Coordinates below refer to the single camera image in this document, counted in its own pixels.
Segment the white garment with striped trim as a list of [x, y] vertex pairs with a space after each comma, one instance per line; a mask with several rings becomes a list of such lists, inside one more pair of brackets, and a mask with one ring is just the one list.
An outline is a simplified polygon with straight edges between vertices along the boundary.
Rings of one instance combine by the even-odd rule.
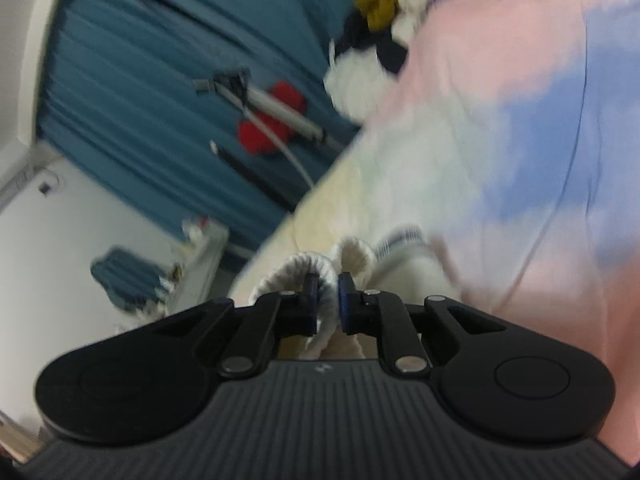
[[407, 304], [422, 304], [427, 296], [462, 298], [456, 271], [450, 263], [445, 243], [427, 237], [416, 226], [397, 230], [372, 247], [357, 237], [340, 240], [325, 254], [299, 252], [283, 260], [255, 284], [247, 302], [267, 292], [302, 288], [307, 273], [320, 278], [318, 333], [293, 336], [280, 343], [278, 357], [293, 360], [346, 360], [375, 358], [376, 343], [371, 336], [346, 335], [338, 320], [337, 282], [348, 273], [363, 292], [382, 289], [399, 296]]

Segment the white desk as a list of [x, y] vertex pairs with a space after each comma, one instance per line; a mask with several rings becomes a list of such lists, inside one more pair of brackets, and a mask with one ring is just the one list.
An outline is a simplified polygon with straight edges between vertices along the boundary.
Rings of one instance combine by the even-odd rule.
[[208, 217], [182, 222], [186, 240], [174, 250], [177, 281], [165, 302], [175, 314], [205, 302], [229, 240], [229, 229]]

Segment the red cloth on chair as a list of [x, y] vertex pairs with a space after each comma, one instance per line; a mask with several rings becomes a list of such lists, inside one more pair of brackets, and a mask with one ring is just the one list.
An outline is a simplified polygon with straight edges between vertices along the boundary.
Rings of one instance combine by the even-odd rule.
[[[306, 113], [307, 100], [292, 84], [280, 80], [268, 90], [268, 93], [296, 112]], [[279, 119], [265, 112], [256, 112], [255, 115], [284, 143], [288, 143], [296, 136], [294, 129], [280, 122]], [[276, 144], [249, 119], [242, 119], [239, 122], [238, 140], [250, 155], [272, 155], [279, 151]]]

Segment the silver tripod stand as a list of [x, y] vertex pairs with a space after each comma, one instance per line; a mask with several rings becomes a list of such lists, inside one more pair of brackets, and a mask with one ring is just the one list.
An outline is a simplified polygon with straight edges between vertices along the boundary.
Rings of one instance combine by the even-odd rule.
[[286, 145], [285, 140], [279, 138], [274, 129], [260, 119], [257, 113], [267, 114], [285, 127], [292, 128], [296, 134], [307, 141], [324, 146], [335, 154], [340, 154], [345, 148], [344, 144], [338, 142], [326, 130], [301, 112], [294, 110], [293, 107], [276, 99], [268, 92], [255, 87], [250, 82], [250, 73], [247, 70], [214, 73], [210, 78], [193, 79], [191, 84], [198, 96], [215, 93], [237, 108], [243, 118], [256, 127], [285, 157], [311, 190], [314, 188], [314, 179], [308, 174], [303, 163]]

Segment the pastel pink blue bed quilt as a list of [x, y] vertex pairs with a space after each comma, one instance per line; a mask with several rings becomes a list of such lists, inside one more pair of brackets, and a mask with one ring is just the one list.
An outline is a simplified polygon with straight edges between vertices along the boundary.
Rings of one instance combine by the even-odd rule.
[[442, 0], [397, 84], [242, 271], [423, 232], [471, 306], [600, 358], [639, 458], [639, 0]]

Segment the white puffy jacket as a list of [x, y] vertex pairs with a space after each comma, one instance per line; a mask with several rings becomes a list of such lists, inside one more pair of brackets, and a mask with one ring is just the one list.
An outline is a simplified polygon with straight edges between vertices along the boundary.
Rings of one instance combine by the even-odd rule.
[[375, 114], [396, 82], [397, 76], [381, 65], [375, 47], [338, 54], [330, 41], [324, 90], [334, 108], [353, 124], [362, 125]]

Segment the blue curtain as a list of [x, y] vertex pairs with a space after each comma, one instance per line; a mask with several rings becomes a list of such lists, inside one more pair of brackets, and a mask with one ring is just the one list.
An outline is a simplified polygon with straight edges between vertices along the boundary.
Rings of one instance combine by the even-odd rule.
[[[288, 211], [210, 150], [214, 141], [296, 204], [308, 186], [282, 155], [238, 140], [241, 113], [191, 81], [247, 70], [268, 89], [283, 80], [309, 118], [341, 144], [355, 127], [323, 87], [328, 47], [354, 0], [62, 0], [48, 47], [37, 132], [67, 159], [171, 234], [197, 216], [254, 250]], [[334, 162], [295, 140], [314, 180]]]

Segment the teal cloth on wall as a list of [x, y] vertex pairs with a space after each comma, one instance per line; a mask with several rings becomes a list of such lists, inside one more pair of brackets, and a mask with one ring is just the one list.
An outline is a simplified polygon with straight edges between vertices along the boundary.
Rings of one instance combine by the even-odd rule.
[[164, 302], [168, 297], [162, 283], [165, 271], [123, 247], [114, 246], [94, 260], [90, 272], [111, 303], [129, 314], [142, 312], [148, 304]]

